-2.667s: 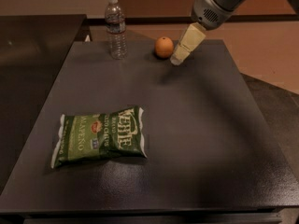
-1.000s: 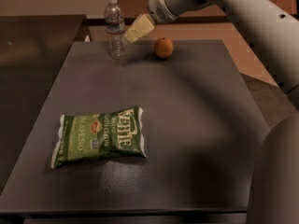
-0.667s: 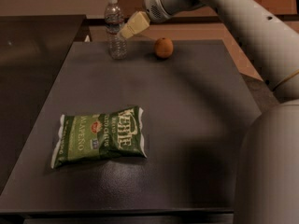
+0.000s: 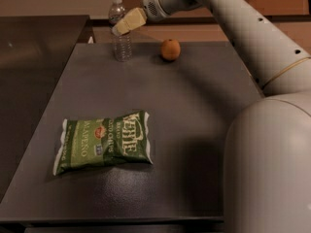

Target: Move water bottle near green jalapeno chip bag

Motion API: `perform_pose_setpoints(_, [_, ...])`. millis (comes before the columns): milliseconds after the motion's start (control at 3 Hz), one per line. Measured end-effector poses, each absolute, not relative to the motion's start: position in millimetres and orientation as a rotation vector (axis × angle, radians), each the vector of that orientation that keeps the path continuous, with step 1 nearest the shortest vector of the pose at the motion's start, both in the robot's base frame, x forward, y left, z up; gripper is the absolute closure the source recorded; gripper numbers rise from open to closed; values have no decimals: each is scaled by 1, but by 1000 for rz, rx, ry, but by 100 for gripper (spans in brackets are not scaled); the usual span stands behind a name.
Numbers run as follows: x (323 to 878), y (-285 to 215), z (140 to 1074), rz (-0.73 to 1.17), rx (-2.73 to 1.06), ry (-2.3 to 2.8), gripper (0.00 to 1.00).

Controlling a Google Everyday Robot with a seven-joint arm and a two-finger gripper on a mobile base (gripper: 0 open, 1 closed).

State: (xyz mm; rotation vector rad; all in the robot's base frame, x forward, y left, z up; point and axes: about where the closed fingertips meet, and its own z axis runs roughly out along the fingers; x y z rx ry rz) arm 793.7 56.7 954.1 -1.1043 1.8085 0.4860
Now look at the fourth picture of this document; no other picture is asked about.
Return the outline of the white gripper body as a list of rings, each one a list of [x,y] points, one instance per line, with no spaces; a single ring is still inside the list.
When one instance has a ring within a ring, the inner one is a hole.
[[[161,21],[179,11],[179,0],[141,0],[148,20]]]

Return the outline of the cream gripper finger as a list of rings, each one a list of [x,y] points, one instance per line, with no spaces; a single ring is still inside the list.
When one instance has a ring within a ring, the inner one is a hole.
[[[143,26],[147,21],[147,16],[142,8],[130,10],[121,20],[112,28],[112,33],[121,36]]]

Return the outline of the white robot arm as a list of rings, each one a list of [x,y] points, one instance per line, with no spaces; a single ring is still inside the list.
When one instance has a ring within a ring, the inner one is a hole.
[[[245,0],[141,0],[113,28],[207,8],[262,99],[229,127],[225,233],[311,233],[311,55]]]

